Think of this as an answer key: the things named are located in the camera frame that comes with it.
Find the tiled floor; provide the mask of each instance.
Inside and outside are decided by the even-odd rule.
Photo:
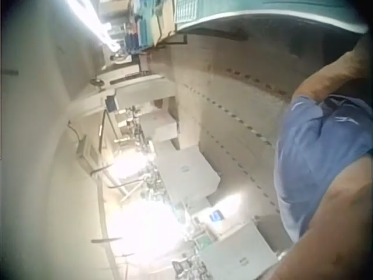
[[[302,62],[252,41],[188,36],[188,45],[154,52],[150,66],[177,84],[180,147],[199,144],[222,174],[210,202],[241,194],[237,215],[219,231],[260,217],[272,249],[287,248],[273,187],[274,146],[290,93],[309,75]]]

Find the fluorescent light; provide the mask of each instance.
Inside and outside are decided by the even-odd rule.
[[[124,179],[144,169],[148,162],[148,157],[135,149],[128,149],[114,159],[114,164],[109,172],[116,178]]]
[[[90,0],[66,0],[76,16],[103,42],[112,52],[120,50],[121,46],[110,38],[107,26],[101,24]]]
[[[131,262],[150,264],[155,258],[171,251],[183,240],[183,228],[170,206],[155,201],[135,201],[123,208],[113,219],[110,236],[121,236],[113,251],[135,253]]]

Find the blue scrub top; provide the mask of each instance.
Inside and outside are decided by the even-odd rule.
[[[275,189],[293,242],[307,230],[334,178],[373,148],[372,108],[360,99],[293,100],[284,115],[275,158]]]

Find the cabinet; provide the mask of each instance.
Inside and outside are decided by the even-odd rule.
[[[253,222],[200,252],[214,280],[253,280],[277,262],[277,256]]]

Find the white box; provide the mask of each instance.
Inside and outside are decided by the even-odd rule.
[[[153,145],[157,156],[167,156],[177,151],[171,140],[156,142]]]
[[[139,122],[144,136],[153,142],[167,141],[177,137],[176,121],[164,110],[141,115]]]
[[[215,192],[220,182],[198,146],[158,155],[154,162],[174,205],[200,201]]]
[[[200,252],[214,280],[253,280],[278,259],[253,222]]]

